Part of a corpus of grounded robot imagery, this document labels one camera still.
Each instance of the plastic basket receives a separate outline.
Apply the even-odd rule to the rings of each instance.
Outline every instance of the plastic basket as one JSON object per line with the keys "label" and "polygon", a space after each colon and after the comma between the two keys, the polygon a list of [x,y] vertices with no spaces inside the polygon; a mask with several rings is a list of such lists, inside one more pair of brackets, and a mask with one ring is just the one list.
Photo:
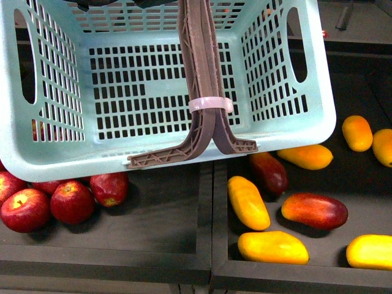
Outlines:
{"label": "plastic basket", "polygon": [[[23,98],[15,66],[15,9],[31,39],[33,104]],[[211,9],[232,132],[255,140],[259,151],[326,140],[336,115],[317,1],[216,0]],[[288,51],[291,9],[304,40],[308,75],[301,83]],[[10,172],[28,181],[120,172],[129,155],[180,144],[190,113],[177,14],[176,2],[141,9],[119,0],[83,12],[63,0],[2,0],[0,158]],[[211,142],[197,158],[174,164],[230,156],[237,154]]]}

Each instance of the black surface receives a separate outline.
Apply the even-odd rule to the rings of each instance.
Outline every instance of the black surface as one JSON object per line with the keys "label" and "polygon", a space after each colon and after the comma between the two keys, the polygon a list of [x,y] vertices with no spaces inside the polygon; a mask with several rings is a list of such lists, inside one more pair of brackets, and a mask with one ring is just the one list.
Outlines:
{"label": "black surface", "polygon": [[130,194],[80,225],[0,224],[0,274],[202,284],[211,269],[212,164],[129,172]]}
{"label": "black surface", "polygon": [[[212,288],[271,293],[392,293],[392,271],[353,269],[345,257],[346,246],[358,235],[392,235],[392,168],[381,165],[371,149],[351,151],[341,132],[342,123],[350,115],[362,115],[373,132],[392,124],[365,75],[347,73],[344,64],[341,62],[340,68],[345,73],[339,73],[338,64],[331,71],[337,124],[323,145],[334,154],[332,163],[323,170],[309,171],[280,160],[288,173],[287,193],[279,198],[262,194],[272,221],[268,230],[283,230],[302,240],[310,254],[308,265],[242,259],[236,242],[240,234],[250,230],[228,204],[226,184],[233,175],[253,177],[246,157],[230,159],[218,162],[214,174]],[[294,192],[315,192],[342,201],[349,210],[347,223],[326,232],[285,220],[280,207]]]}

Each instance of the apple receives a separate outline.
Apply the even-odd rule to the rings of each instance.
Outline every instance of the apple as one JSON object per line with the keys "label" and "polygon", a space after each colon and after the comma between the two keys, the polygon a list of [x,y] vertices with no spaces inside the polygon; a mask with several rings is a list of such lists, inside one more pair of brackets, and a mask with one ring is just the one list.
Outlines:
{"label": "apple", "polygon": [[6,171],[7,171],[6,167],[4,166],[4,164],[2,164],[0,160],[0,172],[6,172]]}
{"label": "apple", "polygon": [[112,207],[122,203],[128,194],[128,175],[126,172],[104,173],[92,176],[90,188],[98,203]]}
{"label": "apple", "polygon": [[60,222],[76,225],[94,212],[95,199],[81,182],[72,180],[60,184],[50,199],[52,215]]}
{"label": "apple", "polygon": [[41,182],[41,183],[31,183],[33,188],[40,190],[48,195],[53,195],[55,190],[60,184],[64,184],[66,182],[69,182],[69,179],[59,179],[55,181],[47,181],[47,182]]}
{"label": "apple", "polygon": [[27,188],[27,182],[9,171],[0,171],[0,206],[13,194]]}
{"label": "apple", "polygon": [[30,233],[50,220],[50,202],[37,189],[23,189],[1,206],[1,219],[7,228],[18,233]]}
{"label": "apple", "polygon": [[32,139],[34,141],[38,141],[38,139],[41,139],[42,141],[45,140],[45,129],[43,126],[43,122],[40,121],[39,123],[39,129],[40,129],[40,137],[38,137],[38,133],[37,133],[37,122],[36,120],[32,120],[31,121],[31,127],[32,127]]}

